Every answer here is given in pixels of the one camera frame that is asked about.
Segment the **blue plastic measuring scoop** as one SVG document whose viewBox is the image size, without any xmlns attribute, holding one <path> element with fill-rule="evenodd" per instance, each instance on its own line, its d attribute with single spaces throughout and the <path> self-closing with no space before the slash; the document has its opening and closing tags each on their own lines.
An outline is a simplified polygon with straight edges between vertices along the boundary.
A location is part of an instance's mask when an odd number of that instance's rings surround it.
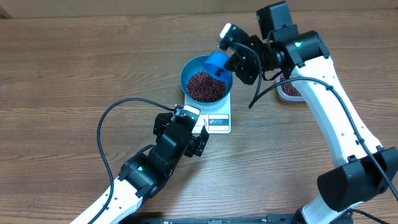
<svg viewBox="0 0 398 224">
<path fill-rule="evenodd" d="M 227 70 L 224 66 L 229 60 L 229 56 L 222 52 L 213 52 L 203 64 L 204 71 L 211 77 L 227 82 L 232 77 L 232 71 Z"/>
</svg>

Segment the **teal metal bowl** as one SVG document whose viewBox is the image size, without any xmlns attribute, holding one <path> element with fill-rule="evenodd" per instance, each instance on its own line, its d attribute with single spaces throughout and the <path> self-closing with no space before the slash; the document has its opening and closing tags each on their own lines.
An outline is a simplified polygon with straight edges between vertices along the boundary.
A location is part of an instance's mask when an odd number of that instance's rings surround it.
<svg viewBox="0 0 398 224">
<path fill-rule="evenodd" d="M 187 83 L 188 83 L 189 78 L 191 76 L 193 76 L 194 74 L 196 74 L 197 72 L 200 72 L 200 71 L 204 70 L 203 69 L 203 64 L 204 64 L 205 60 L 208 58 L 208 56 L 209 55 L 197 56 L 197 57 L 191 59 L 190 61 L 188 61 L 186 63 L 186 65 L 183 67 L 183 69 L 181 71 L 181 74 L 180 74 L 180 86 L 181 86 L 181 88 L 182 88 L 182 90 L 183 90 L 185 95 L 188 95 L 188 93 L 187 93 Z M 224 97 L 228 93 L 230 93 L 230 91 L 232 89 L 233 76 L 229 79 L 229 81 L 227 81 L 225 83 L 226 83 L 226 91 L 225 91 Z"/>
</svg>

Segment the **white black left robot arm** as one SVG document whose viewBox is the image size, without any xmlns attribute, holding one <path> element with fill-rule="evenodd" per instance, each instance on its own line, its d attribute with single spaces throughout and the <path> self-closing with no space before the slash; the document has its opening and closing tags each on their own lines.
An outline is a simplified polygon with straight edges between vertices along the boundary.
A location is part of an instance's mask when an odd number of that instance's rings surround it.
<svg viewBox="0 0 398 224">
<path fill-rule="evenodd" d="M 127 160 L 113 180 L 113 193 L 107 189 L 72 222 L 119 223 L 159 193 L 182 156 L 200 157 L 203 153 L 209 138 L 205 126 L 198 136 L 193 135 L 202 117 L 187 110 L 158 114 L 153 130 L 156 144 Z"/>
</svg>

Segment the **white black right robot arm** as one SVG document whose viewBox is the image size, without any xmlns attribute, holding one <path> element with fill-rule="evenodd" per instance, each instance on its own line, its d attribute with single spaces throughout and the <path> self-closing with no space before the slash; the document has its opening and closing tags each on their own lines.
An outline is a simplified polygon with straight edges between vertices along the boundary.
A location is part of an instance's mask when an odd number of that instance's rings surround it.
<svg viewBox="0 0 398 224">
<path fill-rule="evenodd" d="M 334 169 L 317 179 L 319 194 L 298 209 L 292 223 L 342 221 L 356 206 L 390 190 L 397 174 L 397 149 L 384 148 L 357 114 L 335 71 L 330 52 L 314 30 L 300 33 L 288 4 L 256 12 L 261 35 L 226 24 L 219 48 L 231 49 L 226 69 L 247 85 L 260 85 L 268 71 L 283 75 L 301 94 L 328 144 Z"/>
</svg>

